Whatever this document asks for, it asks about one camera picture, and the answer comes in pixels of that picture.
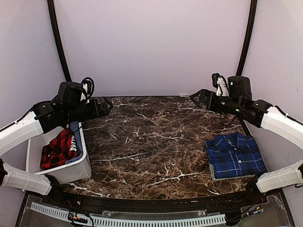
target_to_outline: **storage bin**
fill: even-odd
[[[48,174],[54,176],[60,184],[90,177],[91,167],[81,123],[79,123],[79,128],[83,148],[82,158],[72,163],[58,166],[52,169],[44,170],[40,168],[42,148],[45,145],[49,144],[49,142],[52,139],[56,138],[56,136],[63,130],[62,127],[57,127],[46,134],[42,134],[28,140],[26,171],[37,175]]]

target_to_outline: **gray wall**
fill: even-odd
[[[189,95],[234,75],[250,0],[57,0],[72,77],[96,96]]]
[[[256,21],[244,76],[251,80],[254,99],[278,105],[303,120],[303,2],[258,1]],[[270,171],[303,158],[297,146],[272,132],[251,127]],[[284,189],[294,220],[303,226],[303,190]]]
[[[0,31],[1,128],[34,103],[55,96],[64,77],[45,0],[1,1]],[[2,158],[25,169],[26,148],[21,144]],[[0,227],[15,226],[23,196],[20,190],[0,187]]]

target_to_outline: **red flannel shirt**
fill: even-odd
[[[43,147],[40,167],[50,169],[65,164],[77,156],[76,139],[70,128],[64,129],[48,145]]]

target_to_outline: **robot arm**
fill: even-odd
[[[22,118],[0,129],[0,157],[17,145],[58,126],[66,128],[74,121],[86,121],[107,116],[113,105],[105,97],[92,98],[93,81],[81,84],[63,82],[52,101],[35,104]],[[49,193],[53,178],[35,175],[4,163],[0,159],[0,186]]]
[[[234,114],[239,119],[272,131],[303,149],[303,124],[264,100],[253,101],[249,78],[229,77],[228,87],[230,96],[218,96],[218,93],[202,89],[191,95],[190,99],[200,108],[206,106],[206,109],[216,113]],[[302,175],[303,160],[300,160],[288,167],[261,175],[256,184],[263,193],[303,183]]]

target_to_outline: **brown marble surface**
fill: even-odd
[[[120,199],[183,199],[244,190],[247,179],[212,181],[203,142],[239,131],[220,115],[198,109],[188,97],[113,98],[109,116],[83,131],[91,178],[65,190]],[[232,116],[222,116],[229,122]]]

